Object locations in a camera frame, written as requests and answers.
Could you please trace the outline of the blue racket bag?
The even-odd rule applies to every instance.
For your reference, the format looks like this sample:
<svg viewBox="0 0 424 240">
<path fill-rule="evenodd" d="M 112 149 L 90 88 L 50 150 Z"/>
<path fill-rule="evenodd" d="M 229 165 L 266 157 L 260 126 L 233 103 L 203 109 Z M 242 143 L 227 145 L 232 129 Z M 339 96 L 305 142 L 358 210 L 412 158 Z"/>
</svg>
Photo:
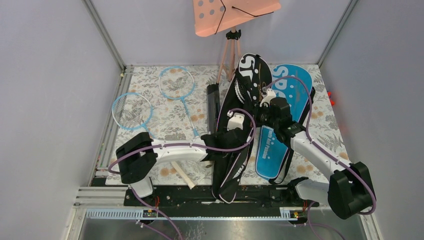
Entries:
<svg viewBox="0 0 424 240">
<path fill-rule="evenodd" d="M 272 68 L 275 83 L 271 89 L 276 98 L 285 98 L 290 107 L 293 123 L 277 132 L 262 126 L 259 132 L 256 153 L 256 173 L 272 185 L 279 184 L 288 173 L 294 151 L 290 148 L 291 136 L 304 123 L 313 102 L 315 89 L 312 77 L 303 67 L 294 64 L 280 64 Z"/>
</svg>

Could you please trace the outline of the black sport racket bag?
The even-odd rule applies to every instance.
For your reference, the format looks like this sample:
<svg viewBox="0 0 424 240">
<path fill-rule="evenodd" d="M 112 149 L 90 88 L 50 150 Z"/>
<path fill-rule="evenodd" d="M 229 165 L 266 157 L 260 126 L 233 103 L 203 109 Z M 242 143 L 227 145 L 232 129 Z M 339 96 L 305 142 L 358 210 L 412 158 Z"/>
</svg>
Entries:
<svg viewBox="0 0 424 240">
<path fill-rule="evenodd" d="M 242 174 L 247 167 L 256 134 L 256 118 L 262 100 L 262 88 L 271 83 L 268 63 L 255 53 L 243 54 L 224 92 L 218 114 L 217 130 L 210 137 L 213 147 L 212 196 L 226 204 L 237 195 Z"/>
</svg>

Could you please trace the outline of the black shuttlecock tube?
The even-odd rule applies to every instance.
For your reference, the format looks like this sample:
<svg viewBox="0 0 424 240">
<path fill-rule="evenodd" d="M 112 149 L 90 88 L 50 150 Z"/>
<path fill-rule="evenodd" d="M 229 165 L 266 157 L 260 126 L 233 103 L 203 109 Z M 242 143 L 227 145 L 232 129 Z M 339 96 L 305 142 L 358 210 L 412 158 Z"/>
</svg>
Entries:
<svg viewBox="0 0 424 240">
<path fill-rule="evenodd" d="M 220 112 L 219 84 L 210 84 L 206 88 L 207 130 L 209 134 L 217 131 Z"/>
</svg>

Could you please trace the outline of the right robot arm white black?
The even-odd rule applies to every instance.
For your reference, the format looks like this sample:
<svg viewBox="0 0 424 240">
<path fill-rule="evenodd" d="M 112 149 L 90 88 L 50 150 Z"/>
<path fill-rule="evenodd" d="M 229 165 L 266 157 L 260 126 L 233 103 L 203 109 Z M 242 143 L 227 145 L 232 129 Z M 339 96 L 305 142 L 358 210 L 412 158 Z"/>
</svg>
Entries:
<svg viewBox="0 0 424 240">
<path fill-rule="evenodd" d="M 285 98 L 264 99 L 255 121 L 272 128 L 279 142 L 308 159 L 328 180 L 296 180 L 294 188 L 286 193 L 291 205 L 299 206 L 305 200 L 315 201 L 330 206 L 343 220 L 356 214 L 372 214 L 376 210 L 377 199 L 368 167 L 360 161 L 351 163 L 340 158 L 316 142 L 306 127 L 293 120 Z"/>
</svg>

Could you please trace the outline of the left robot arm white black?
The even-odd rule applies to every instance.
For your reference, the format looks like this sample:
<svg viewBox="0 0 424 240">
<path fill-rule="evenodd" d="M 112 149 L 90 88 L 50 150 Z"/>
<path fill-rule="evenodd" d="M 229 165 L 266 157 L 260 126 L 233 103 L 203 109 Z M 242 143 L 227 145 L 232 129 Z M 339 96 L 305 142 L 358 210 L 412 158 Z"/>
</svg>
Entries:
<svg viewBox="0 0 424 240">
<path fill-rule="evenodd" d="M 247 149 L 255 130 L 237 127 L 213 134 L 205 134 L 192 140 L 160 140 L 141 132 L 116 151 L 117 160 L 109 172 L 120 176 L 123 184 L 142 182 L 156 164 L 180 161 L 220 161 L 231 154 Z"/>
</svg>

